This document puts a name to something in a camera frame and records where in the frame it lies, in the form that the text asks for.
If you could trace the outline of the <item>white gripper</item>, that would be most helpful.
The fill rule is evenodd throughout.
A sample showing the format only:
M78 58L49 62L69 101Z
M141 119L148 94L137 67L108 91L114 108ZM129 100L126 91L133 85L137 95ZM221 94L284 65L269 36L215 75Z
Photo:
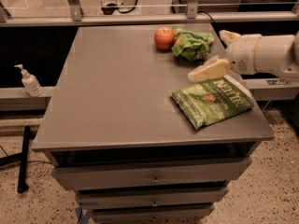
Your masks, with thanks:
M222 59L219 56L208 59L188 74L189 81L199 82L223 77L231 69L241 75L254 75L257 73L254 67L254 56L258 41L262 38L261 35L241 35L227 30L220 30L219 36L227 46L227 59Z

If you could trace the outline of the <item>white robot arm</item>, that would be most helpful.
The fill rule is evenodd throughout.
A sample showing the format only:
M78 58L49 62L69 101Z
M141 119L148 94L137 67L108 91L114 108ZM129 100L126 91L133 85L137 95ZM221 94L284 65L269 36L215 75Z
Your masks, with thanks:
M299 35L241 35L220 31L226 57L214 56L188 74L191 82L228 75L271 74L287 81L299 80Z

